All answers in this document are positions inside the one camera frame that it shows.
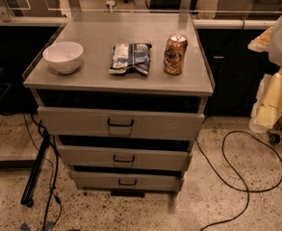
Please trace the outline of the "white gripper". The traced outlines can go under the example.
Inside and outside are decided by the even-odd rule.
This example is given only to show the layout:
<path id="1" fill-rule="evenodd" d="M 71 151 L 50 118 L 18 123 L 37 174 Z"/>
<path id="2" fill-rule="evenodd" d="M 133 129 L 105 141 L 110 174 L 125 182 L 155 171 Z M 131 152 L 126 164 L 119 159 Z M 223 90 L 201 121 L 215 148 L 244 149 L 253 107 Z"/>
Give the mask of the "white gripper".
<path id="1" fill-rule="evenodd" d="M 281 116 L 282 68 L 273 75 L 265 74 L 260 82 L 250 115 L 249 129 L 256 133 L 266 133 Z"/>

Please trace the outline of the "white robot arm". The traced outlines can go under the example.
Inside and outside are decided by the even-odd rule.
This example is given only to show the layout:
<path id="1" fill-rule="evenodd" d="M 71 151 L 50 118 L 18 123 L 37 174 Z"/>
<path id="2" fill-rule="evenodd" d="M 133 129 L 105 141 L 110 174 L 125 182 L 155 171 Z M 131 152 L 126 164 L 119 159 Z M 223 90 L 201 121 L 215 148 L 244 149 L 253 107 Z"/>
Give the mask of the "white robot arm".
<path id="1" fill-rule="evenodd" d="M 274 25 L 247 46 L 255 52 L 268 52 L 269 61 L 279 66 L 272 76 L 266 74 L 261 81 L 249 121 L 249 129 L 265 133 L 282 116 L 282 15 Z"/>

